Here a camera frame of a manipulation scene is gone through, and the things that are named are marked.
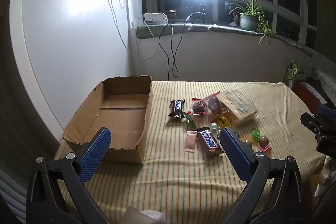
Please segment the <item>green clear jelly packet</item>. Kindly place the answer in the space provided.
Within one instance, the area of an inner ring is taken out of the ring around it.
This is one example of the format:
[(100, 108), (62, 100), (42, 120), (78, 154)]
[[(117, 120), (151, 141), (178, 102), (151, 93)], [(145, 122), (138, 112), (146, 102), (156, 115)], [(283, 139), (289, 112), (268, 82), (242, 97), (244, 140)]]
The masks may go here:
[(256, 128), (254, 128), (252, 130), (251, 136), (252, 136), (252, 139), (254, 141), (259, 141), (259, 139), (261, 138), (260, 131)]

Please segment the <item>yellow snack packet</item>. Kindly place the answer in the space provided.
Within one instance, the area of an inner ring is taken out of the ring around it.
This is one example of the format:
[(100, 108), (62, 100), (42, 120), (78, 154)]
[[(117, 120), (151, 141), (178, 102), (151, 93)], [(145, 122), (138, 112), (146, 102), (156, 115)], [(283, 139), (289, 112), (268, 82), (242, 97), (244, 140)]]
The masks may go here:
[(215, 118), (214, 118), (214, 122), (220, 128), (231, 127), (230, 120), (224, 114), (218, 114), (218, 115), (216, 115)]

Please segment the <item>bread sandwich pack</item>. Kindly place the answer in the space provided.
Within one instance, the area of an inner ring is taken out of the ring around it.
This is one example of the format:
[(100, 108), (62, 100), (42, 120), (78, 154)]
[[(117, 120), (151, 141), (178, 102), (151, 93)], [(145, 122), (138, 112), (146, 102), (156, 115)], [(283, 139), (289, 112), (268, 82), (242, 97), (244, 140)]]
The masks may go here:
[(257, 113), (256, 106), (237, 90), (226, 90), (216, 97), (228, 109), (227, 117), (234, 127), (240, 127), (252, 120)]

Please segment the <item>Snickers bar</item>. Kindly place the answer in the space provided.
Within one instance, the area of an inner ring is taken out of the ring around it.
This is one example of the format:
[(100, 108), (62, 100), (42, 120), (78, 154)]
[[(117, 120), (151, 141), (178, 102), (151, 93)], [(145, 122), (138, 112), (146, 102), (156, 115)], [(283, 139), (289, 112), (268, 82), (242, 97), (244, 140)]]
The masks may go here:
[(221, 155), (224, 151), (209, 127), (197, 128), (197, 140), (208, 158)]
[(185, 100), (180, 100), (180, 99), (172, 100), (170, 102), (171, 112), (168, 114), (168, 116), (174, 119), (182, 119), (184, 104), (185, 104)]

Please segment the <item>pink small sachet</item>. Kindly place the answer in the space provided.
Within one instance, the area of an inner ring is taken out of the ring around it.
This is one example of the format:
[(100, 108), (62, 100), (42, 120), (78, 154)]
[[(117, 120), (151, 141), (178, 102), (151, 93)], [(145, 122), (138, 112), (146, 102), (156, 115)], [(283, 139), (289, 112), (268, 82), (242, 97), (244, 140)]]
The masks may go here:
[(195, 152), (196, 138), (197, 138), (196, 131), (188, 131), (186, 133), (185, 146), (184, 146), (185, 152), (189, 153)]

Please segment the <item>red clear dark snack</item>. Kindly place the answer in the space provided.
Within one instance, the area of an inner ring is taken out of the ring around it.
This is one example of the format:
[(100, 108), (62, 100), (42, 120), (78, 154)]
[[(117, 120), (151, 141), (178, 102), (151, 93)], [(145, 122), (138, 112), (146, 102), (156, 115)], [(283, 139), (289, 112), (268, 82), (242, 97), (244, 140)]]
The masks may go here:
[(218, 95), (220, 92), (211, 94), (204, 99), (206, 106), (211, 114), (224, 114), (228, 113), (229, 110), (226, 108), (219, 100)]

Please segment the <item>red clear round pastry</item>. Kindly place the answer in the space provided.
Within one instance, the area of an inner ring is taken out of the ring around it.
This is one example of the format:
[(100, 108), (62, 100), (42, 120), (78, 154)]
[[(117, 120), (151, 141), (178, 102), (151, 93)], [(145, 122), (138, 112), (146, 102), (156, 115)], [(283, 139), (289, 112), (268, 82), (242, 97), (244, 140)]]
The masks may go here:
[(206, 115), (209, 113), (207, 101), (205, 99), (192, 98), (191, 114), (193, 115)]

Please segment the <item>green candy wrapper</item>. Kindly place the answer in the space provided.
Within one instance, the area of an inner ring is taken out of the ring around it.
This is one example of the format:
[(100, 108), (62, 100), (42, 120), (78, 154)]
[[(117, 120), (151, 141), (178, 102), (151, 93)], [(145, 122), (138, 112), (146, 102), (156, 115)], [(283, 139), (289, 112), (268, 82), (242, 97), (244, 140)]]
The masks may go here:
[(182, 122), (187, 123), (187, 128), (188, 128), (189, 130), (194, 130), (194, 129), (196, 129), (195, 122), (194, 122), (194, 120), (191, 118), (191, 115), (190, 115), (190, 114), (183, 112)]

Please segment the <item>green snack bag background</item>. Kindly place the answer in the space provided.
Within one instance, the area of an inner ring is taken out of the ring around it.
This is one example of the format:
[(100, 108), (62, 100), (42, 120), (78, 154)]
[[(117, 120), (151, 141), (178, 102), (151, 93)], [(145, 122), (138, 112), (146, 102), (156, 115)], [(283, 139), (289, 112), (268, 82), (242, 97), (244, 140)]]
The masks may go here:
[(298, 65), (298, 62), (295, 60), (292, 60), (290, 62), (290, 66), (287, 68), (283, 83), (290, 89), (293, 88), (296, 78), (298, 75), (303, 75), (304, 71), (302, 67)]

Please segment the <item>brown cardboard box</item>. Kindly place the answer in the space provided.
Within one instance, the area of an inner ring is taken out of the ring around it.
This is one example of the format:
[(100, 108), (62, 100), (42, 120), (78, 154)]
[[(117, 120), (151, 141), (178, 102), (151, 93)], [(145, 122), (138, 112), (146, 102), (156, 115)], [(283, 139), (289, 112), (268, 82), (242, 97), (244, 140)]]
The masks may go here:
[(104, 159), (143, 164), (153, 98), (151, 85), (150, 76), (114, 77), (99, 83), (76, 111), (63, 139), (78, 151), (106, 127), (112, 140)]

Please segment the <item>potted spider plant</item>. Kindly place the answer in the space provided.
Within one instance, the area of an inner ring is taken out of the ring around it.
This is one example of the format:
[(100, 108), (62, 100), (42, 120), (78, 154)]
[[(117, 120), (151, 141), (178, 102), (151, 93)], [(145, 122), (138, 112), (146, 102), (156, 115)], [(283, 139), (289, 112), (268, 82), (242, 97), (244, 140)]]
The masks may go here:
[(260, 44), (263, 40), (268, 42), (270, 47), (270, 40), (277, 36), (277, 32), (272, 28), (272, 24), (265, 18), (265, 12), (259, 5), (258, 0), (248, 0), (244, 2), (244, 6), (236, 5), (228, 15), (232, 15), (234, 22), (239, 21), (239, 27), (254, 31), (261, 34), (258, 41)]

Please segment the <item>white cabinet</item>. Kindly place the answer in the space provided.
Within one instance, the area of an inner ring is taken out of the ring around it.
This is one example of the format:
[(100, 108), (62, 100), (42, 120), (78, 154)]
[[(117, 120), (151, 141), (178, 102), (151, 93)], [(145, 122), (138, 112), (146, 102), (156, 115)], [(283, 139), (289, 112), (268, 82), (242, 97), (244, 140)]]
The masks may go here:
[(129, 73), (126, 0), (10, 0), (9, 26), (25, 90), (55, 139), (98, 83)]

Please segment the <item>grey window sill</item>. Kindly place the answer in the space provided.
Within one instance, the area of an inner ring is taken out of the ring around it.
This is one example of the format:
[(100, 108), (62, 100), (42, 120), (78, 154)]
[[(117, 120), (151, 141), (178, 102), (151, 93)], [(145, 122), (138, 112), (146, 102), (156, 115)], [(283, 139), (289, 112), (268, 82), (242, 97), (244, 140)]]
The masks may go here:
[(258, 43), (267, 41), (270, 45), (270, 42), (274, 41), (275, 39), (280, 40), (284, 43), (287, 43), (291, 47), (295, 47), (301, 51), (304, 51), (308, 55), (313, 54), (313, 50), (302, 46), (299, 43), (294, 42), (293, 40), (284, 38), (278, 35), (270, 35), (264, 36), (262, 32), (255, 32), (255, 31), (248, 31), (238, 27), (232, 26), (219, 26), (217, 24), (154, 24), (154, 25), (141, 25), (135, 28), (135, 35), (138, 39), (149, 39), (149, 38), (159, 38), (160, 36), (167, 36), (171, 34), (185, 34), (188, 32), (197, 32), (197, 33), (229, 33), (229, 34), (239, 34), (239, 35), (246, 35), (246, 36), (258, 36), (259, 40)]

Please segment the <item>white power strip box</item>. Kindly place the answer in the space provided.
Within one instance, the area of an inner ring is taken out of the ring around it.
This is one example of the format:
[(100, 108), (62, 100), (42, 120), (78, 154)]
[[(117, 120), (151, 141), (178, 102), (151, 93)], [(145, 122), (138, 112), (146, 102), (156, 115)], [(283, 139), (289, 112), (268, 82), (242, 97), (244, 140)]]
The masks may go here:
[(163, 12), (147, 12), (143, 15), (143, 20), (146, 24), (168, 24), (167, 15)]

